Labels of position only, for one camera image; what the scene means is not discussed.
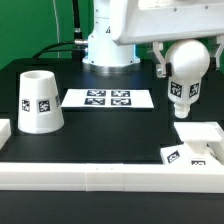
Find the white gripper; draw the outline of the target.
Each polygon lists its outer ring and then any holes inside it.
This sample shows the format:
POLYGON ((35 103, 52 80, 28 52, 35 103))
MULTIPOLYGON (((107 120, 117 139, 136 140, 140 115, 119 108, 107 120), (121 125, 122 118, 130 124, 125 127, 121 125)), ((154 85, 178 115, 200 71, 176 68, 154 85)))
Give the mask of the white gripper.
POLYGON ((165 41, 208 39, 210 70, 218 70, 224 51, 224 0, 111 0, 111 38, 117 45, 152 43, 158 78, 172 76, 163 57, 165 41))

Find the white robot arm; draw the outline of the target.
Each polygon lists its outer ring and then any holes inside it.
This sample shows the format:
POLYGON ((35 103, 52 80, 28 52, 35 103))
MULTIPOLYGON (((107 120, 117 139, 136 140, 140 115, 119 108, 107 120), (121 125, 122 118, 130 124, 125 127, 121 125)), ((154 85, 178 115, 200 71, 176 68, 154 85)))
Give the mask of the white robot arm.
POLYGON ((171 74, 161 54, 174 40, 214 38, 210 57, 216 67, 224 51, 224 0, 93 0, 94 28, 83 62, 109 72, 139 62, 134 47, 150 43, 157 76, 171 74))

